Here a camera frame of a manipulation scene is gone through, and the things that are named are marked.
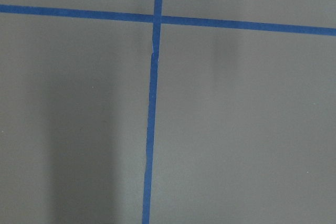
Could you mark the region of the long horizontal blue tape strip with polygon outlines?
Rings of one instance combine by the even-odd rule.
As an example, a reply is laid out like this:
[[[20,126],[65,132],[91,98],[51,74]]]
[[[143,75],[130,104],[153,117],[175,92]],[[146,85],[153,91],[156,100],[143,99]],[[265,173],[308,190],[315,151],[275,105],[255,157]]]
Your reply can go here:
[[[33,7],[33,6],[2,4],[1,13],[119,20],[119,21],[142,22],[142,23],[153,23],[155,21],[160,21],[162,24],[169,24],[169,25],[217,27],[217,28],[231,28],[231,29],[244,29],[244,30],[273,31],[282,33],[312,34],[312,35],[333,36],[333,37],[335,36],[335,28],[326,28],[326,27],[257,23],[257,22],[245,22],[234,20],[177,17],[177,16],[161,16],[160,18],[155,18],[154,15],[147,15],[147,14],[118,13],[118,12],[105,12],[96,10],[81,10],[81,9],[67,9],[67,8]]]

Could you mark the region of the long vertical blue tape strip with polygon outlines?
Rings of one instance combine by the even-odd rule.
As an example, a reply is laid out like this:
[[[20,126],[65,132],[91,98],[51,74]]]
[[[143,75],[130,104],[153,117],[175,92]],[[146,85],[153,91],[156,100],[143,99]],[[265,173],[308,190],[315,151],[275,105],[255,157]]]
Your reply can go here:
[[[154,0],[153,25],[152,25],[152,55],[150,64],[150,82],[149,82],[149,104],[148,121],[146,129],[146,163],[144,172],[143,203],[142,203],[142,223],[150,222],[151,210],[151,189],[152,189],[152,169],[154,153],[154,135],[155,135],[155,116],[156,116],[156,97],[157,97],[157,79],[159,69],[159,53],[161,38],[161,19],[162,19],[163,0]]]

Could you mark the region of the brown paper table cover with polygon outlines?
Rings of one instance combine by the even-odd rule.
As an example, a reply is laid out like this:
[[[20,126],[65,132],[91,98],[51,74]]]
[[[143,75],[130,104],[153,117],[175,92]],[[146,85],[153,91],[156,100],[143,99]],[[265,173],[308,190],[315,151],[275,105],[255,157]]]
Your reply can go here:
[[[335,0],[162,16],[335,28]],[[142,223],[152,25],[1,13],[1,223]],[[161,24],[156,94],[149,223],[335,223],[335,36]]]

